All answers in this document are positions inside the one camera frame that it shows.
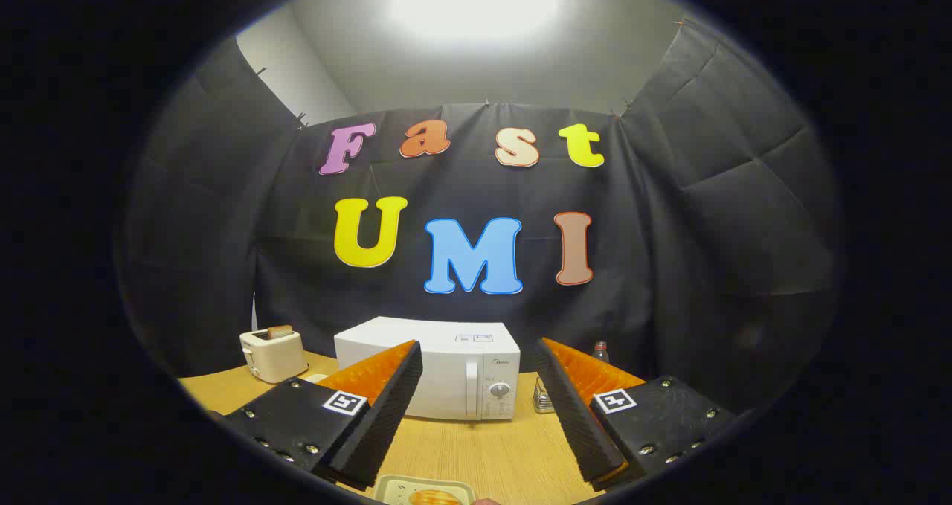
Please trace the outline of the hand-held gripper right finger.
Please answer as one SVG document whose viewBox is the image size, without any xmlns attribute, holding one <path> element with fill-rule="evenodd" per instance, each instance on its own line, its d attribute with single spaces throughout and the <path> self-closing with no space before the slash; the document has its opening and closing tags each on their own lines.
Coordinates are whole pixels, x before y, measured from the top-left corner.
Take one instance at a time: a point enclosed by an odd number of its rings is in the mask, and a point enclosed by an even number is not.
<svg viewBox="0 0 952 505">
<path fill-rule="evenodd" d="M 549 338 L 538 340 L 535 365 L 590 485 L 621 485 L 680 465 L 737 418 L 677 377 L 640 379 Z"/>
</svg>

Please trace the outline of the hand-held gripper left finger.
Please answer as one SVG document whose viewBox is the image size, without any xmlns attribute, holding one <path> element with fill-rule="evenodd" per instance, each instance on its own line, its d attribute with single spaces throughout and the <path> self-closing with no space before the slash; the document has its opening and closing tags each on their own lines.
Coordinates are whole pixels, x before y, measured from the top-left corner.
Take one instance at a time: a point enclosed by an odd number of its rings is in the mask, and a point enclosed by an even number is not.
<svg viewBox="0 0 952 505">
<path fill-rule="evenodd" d="M 318 382 L 288 379 L 216 421 L 248 446 L 331 483 L 374 486 L 422 375 L 408 340 Z"/>
</svg>

